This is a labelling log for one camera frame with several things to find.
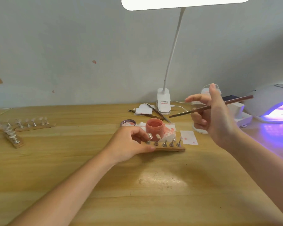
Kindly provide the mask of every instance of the right hand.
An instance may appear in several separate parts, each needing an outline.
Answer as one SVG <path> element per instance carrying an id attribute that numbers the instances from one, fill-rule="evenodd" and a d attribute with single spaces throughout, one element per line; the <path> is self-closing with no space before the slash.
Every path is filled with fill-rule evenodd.
<path id="1" fill-rule="evenodd" d="M 234 118 L 230 115 L 214 83 L 210 85 L 209 91 L 210 95 L 191 95 L 185 99 L 185 102 L 200 101 L 211 106 L 211 109 L 204 110 L 203 112 L 191 113 L 194 126 L 197 129 L 206 130 L 219 147 L 226 148 L 227 144 L 241 130 L 238 128 Z"/>

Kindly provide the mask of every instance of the wood grain surface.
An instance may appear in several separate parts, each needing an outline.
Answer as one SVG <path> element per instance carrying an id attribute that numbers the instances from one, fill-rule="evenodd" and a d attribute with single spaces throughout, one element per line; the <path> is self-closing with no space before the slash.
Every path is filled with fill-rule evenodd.
<path id="1" fill-rule="evenodd" d="M 137 106 L 43 106 L 1 114 L 1 120 L 46 116 L 57 125 L 22 132 L 25 146 L 19 149 L 0 133 L 0 226 L 98 153 L 121 121 L 146 122 L 127 111 Z M 181 111 L 172 108 L 172 114 Z M 180 130 L 192 130 L 188 115 L 170 120 L 177 137 Z M 260 136 L 260 125 L 245 131 L 270 144 Z M 199 145 L 185 145 L 185 152 L 137 155 L 113 167 L 71 225 L 283 225 L 283 214 L 232 156 L 209 135 L 195 135 Z"/>

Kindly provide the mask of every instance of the hand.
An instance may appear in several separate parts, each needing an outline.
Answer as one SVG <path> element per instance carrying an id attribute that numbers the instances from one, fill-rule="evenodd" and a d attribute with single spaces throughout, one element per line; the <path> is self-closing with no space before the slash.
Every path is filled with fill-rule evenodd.
<path id="1" fill-rule="evenodd" d="M 136 154 L 155 151 L 154 146 L 140 144 L 148 140 L 150 140 L 148 134 L 140 127 L 120 127 L 103 151 L 111 156 L 114 163 L 119 163 L 132 158 Z"/>
<path id="2" fill-rule="evenodd" d="M 209 91 L 210 95 L 191 95 L 185 99 L 185 102 L 200 101 L 206 105 L 211 105 L 211 109 L 200 113 L 191 113 L 191 117 L 195 122 L 195 128 L 206 130 L 219 147 L 225 148 L 241 130 L 230 115 L 214 83 L 210 85 Z"/>

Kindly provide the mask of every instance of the pink powder jar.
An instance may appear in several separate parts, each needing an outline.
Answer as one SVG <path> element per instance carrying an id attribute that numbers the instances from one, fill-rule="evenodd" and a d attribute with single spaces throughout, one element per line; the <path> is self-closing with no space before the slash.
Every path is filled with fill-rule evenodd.
<path id="1" fill-rule="evenodd" d="M 159 134 L 161 138 L 164 136 L 164 125 L 162 123 L 162 120 L 151 118 L 146 123 L 146 132 L 151 133 L 153 136 L 153 139 L 151 141 L 158 141 L 156 134 Z"/>

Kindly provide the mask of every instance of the white wall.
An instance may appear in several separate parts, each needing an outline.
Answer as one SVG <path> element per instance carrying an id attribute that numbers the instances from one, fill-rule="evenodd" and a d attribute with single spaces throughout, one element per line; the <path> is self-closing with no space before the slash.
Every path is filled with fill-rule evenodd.
<path id="1" fill-rule="evenodd" d="M 121 0 L 0 0 L 0 107 L 154 102 L 179 12 L 130 12 Z M 281 81 L 283 0 L 186 9 L 172 100 L 211 82 L 240 96 Z"/>

